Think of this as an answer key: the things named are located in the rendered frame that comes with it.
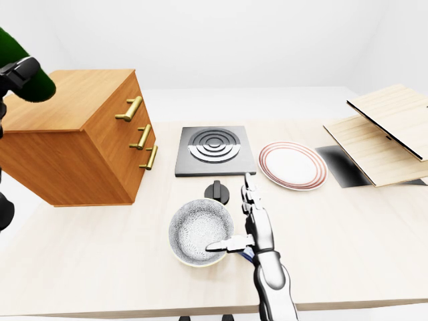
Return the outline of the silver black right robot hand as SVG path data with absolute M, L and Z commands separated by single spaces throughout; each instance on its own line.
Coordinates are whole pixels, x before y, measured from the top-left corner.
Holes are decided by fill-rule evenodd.
M 274 250 L 274 236 L 268 212 L 261 204 L 261 197 L 252 179 L 245 173 L 245 183 L 241 188 L 242 211 L 246 215 L 246 235 L 233 235 L 229 239 L 209 244 L 205 251 L 227 253 L 240 252 L 251 247 L 254 253 Z

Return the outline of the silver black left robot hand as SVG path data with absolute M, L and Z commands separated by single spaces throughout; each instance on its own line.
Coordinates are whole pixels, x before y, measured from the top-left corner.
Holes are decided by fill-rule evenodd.
M 40 70 L 40 64 L 34 57 L 22 58 L 7 64 L 0 69 L 0 96 L 4 97 L 8 91 L 16 95 Z

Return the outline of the wooden cabinet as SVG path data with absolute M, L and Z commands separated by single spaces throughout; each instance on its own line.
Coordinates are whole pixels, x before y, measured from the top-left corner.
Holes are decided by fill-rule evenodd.
M 132 204 L 85 131 L 87 121 L 132 71 L 57 70 L 50 76 L 56 84 L 51 99 L 29 103 L 6 97 L 2 169 L 54 206 Z

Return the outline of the wooden cabinet drawer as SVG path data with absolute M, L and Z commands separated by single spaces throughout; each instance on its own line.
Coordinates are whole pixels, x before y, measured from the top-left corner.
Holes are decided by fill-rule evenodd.
M 146 164 L 150 156 L 150 151 L 146 149 L 154 146 L 156 136 L 152 127 L 142 150 L 130 148 L 129 144 L 137 143 L 141 137 L 142 131 L 138 131 L 137 128 L 144 127 L 147 124 L 152 126 L 151 121 L 149 118 L 141 118 L 134 119 L 129 123 L 125 123 L 122 120 L 118 122 L 120 136 L 118 137 L 117 150 L 114 155 L 114 164 L 117 166 L 118 178 L 130 198 L 129 203 L 133 203 L 146 170 L 138 166 Z
M 126 102 L 127 99 L 136 98 L 141 95 L 136 74 L 132 71 L 85 124 L 85 131 L 90 135 L 96 146 L 104 153 L 105 157 L 113 157 L 117 150 L 120 125 L 119 120 L 115 119 L 114 116 L 116 114 L 124 114 L 128 110 L 130 104 Z M 143 102 L 130 122 L 141 118 L 146 118 L 146 110 Z
M 100 150 L 123 185 L 141 180 L 140 168 L 156 140 L 142 94 L 114 93 L 97 114 L 92 130 Z

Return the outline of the round black knob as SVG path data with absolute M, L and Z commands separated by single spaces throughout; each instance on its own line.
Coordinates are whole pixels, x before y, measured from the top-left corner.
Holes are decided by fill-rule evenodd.
M 214 199 L 226 205 L 230 198 L 229 189 L 225 185 L 222 185 L 220 180 L 215 180 L 213 184 L 205 189 L 204 197 Z

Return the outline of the patterned grey bowl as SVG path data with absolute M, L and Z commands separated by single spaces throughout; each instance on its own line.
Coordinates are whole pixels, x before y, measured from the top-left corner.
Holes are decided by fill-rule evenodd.
M 204 268 L 225 257 L 225 252 L 205 248 L 234 234 L 234 222 L 227 208 L 214 199 L 196 199 L 185 203 L 172 217 L 169 243 L 175 257 L 183 264 Z

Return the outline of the white plate with red rings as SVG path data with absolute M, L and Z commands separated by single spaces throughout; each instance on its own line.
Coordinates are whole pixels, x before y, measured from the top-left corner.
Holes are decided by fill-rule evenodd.
M 313 149 L 292 141 L 265 145 L 258 156 L 262 173 L 274 183 L 295 191 L 311 191 L 328 179 L 324 159 Z

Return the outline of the flat dark stove plate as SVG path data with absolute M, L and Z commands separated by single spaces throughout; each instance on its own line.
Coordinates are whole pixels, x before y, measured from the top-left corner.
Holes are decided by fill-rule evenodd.
M 175 165 L 176 177 L 256 174 L 244 126 L 184 127 Z

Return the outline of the large pale wooden board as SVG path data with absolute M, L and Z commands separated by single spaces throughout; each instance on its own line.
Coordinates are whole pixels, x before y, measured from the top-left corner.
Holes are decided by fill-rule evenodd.
M 329 122 L 324 128 L 376 187 L 428 177 L 428 160 L 420 161 L 362 116 Z

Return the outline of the small pale wooden board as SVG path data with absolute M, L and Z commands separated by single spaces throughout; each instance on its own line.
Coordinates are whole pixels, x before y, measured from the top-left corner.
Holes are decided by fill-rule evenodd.
M 428 161 L 428 96 L 396 84 L 347 101 L 359 114 Z

